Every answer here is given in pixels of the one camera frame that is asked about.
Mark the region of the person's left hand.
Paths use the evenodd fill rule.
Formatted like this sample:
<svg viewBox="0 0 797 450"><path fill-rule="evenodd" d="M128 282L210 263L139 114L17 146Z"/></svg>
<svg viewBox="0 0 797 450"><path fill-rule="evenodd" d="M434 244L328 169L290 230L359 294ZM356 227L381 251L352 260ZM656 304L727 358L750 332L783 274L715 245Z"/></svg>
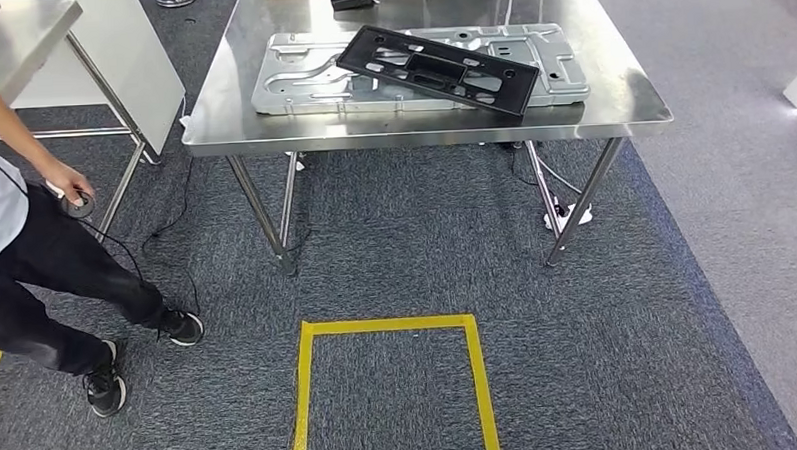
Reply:
<svg viewBox="0 0 797 450"><path fill-rule="evenodd" d="M57 159L43 162L37 167L41 176L59 189L74 206L84 206L82 196L94 196L94 190L86 177Z"/></svg>

